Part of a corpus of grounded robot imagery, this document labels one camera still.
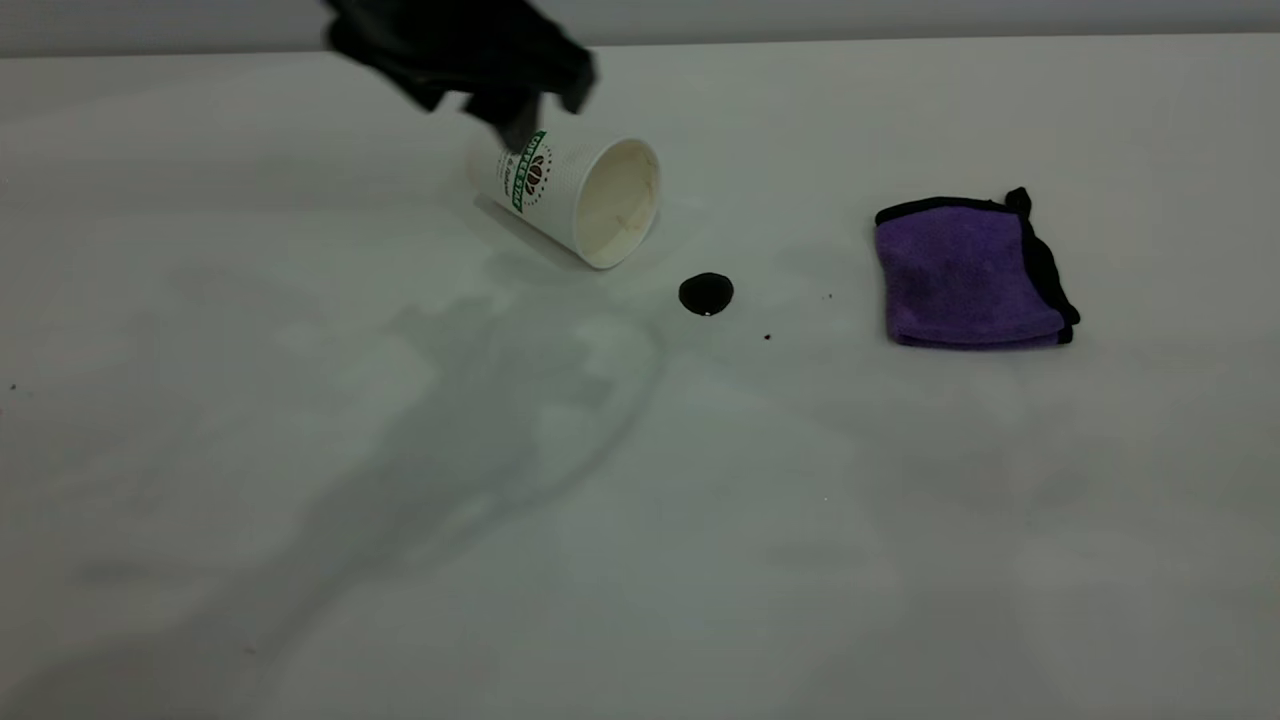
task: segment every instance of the paper cup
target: paper cup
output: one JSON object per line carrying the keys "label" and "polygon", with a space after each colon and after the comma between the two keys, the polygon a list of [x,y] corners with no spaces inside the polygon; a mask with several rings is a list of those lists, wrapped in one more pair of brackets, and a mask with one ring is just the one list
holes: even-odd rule
{"label": "paper cup", "polygon": [[467,149],[467,176],[481,195],[602,270],[640,245],[658,213],[658,156],[634,137],[540,129],[513,154],[485,132]]}

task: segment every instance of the black glove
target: black glove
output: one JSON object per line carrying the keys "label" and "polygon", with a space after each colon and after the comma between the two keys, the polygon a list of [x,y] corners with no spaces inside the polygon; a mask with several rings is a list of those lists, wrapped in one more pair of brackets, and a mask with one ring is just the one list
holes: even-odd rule
{"label": "black glove", "polygon": [[524,0],[326,0],[329,45],[383,73],[425,110],[467,92],[463,110],[518,152],[538,129],[543,92],[579,113],[595,82],[591,54]]}

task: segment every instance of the purple microfiber cloth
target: purple microfiber cloth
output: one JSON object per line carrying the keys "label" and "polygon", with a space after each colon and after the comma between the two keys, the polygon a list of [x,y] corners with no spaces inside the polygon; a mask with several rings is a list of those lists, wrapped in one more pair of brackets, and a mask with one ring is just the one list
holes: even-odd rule
{"label": "purple microfiber cloth", "polygon": [[1018,188],[1005,205],[933,197],[876,215],[890,337],[948,350],[1071,342],[1080,314],[1030,214],[1032,199]]}

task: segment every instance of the white tabletop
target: white tabletop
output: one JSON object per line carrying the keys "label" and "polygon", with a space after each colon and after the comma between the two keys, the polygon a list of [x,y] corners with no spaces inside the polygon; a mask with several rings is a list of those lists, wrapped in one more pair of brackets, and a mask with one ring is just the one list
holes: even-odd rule
{"label": "white tabletop", "polygon": [[[1274,720],[1280,36],[599,61],[608,273],[339,59],[0,63],[0,720]],[[1021,184],[1076,342],[891,345]]]}

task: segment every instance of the dark liquid puddle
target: dark liquid puddle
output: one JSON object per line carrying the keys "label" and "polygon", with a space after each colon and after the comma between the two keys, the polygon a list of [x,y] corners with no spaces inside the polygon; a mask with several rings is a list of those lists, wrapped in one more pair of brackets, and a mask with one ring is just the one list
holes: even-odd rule
{"label": "dark liquid puddle", "polygon": [[695,315],[714,315],[733,300],[733,283],[724,275],[703,273],[680,283],[680,304]]}

